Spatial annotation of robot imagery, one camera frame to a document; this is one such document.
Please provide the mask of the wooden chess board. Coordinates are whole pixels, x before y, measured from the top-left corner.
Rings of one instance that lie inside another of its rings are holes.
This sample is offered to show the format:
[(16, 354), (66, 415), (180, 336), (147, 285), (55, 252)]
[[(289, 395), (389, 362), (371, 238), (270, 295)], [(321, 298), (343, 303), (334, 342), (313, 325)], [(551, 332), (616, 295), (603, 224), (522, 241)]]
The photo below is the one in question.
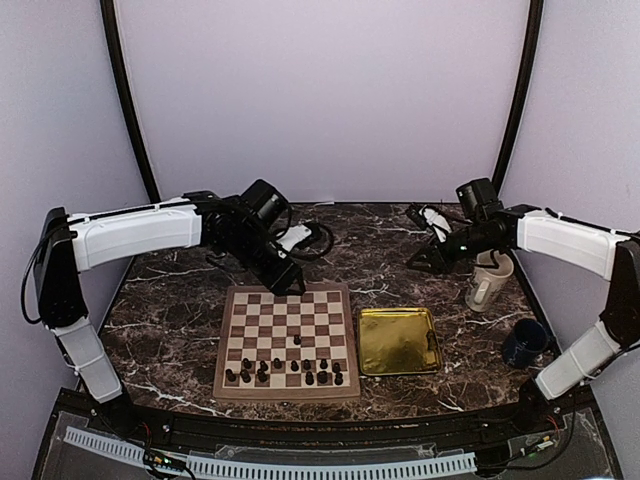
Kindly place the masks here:
[[(302, 344), (295, 346), (299, 334)], [(283, 368), (273, 369), (278, 357)], [(246, 370), (242, 359), (248, 358), (251, 382), (244, 383), (240, 372)], [(312, 362), (316, 383), (305, 384), (302, 361)], [(321, 359), (327, 359), (329, 379), (319, 384), (317, 374)], [(259, 362), (269, 365), (268, 380), (259, 383)], [(293, 372), (292, 360), (300, 369)], [(332, 364), (340, 362), (344, 383), (333, 384)], [(236, 374), (236, 381), (226, 380), (225, 370)], [(341, 283), (309, 284), (301, 296), (276, 296), (263, 287), (234, 286), (227, 290), (216, 358), (213, 397), (218, 401), (339, 402), (360, 397), (359, 367), (356, 355), (354, 324), (349, 289)]]

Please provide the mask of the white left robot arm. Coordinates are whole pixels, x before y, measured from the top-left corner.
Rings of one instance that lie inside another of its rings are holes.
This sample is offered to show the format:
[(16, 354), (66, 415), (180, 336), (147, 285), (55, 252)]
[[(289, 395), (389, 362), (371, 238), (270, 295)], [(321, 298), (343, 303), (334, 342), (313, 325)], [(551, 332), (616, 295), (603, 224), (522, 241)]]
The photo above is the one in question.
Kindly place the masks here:
[(36, 317), (51, 331), (91, 398), (104, 404), (101, 417), (120, 436), (141, 427), (140, 412), (121, 397), (125, 389), (89, 319), (79, 276), (102, 264), (155, 251), (210, 247), (234, 257), (277, 296), (305, 291), (291, 251), (307, 240), (305, 225), (271, 228), (290, 216), (286, 198), (264, 180), (240, 195), (196, 191), (159, 203), (94, 214), (50, 210), (24, 277), (32, 279)]

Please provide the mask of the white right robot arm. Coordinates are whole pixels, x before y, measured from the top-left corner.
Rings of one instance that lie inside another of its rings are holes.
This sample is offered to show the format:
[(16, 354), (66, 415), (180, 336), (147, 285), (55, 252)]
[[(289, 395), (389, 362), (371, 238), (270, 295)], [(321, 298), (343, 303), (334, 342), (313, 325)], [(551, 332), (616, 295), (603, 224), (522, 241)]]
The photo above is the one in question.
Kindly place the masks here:
[(639, 347), (639, 236), (547, 207), (503, 205), (487, 178), (456, 190), (462, 215), (410, 205), (407, 216), (432, 237), (408, 260), (413, 270), (447, 274), (480, 253), (517, 253), (527, 267), (561, 353), (532, 380), (510, 413), (521, 434), (549, 416), (546, 402), (596, 379)]

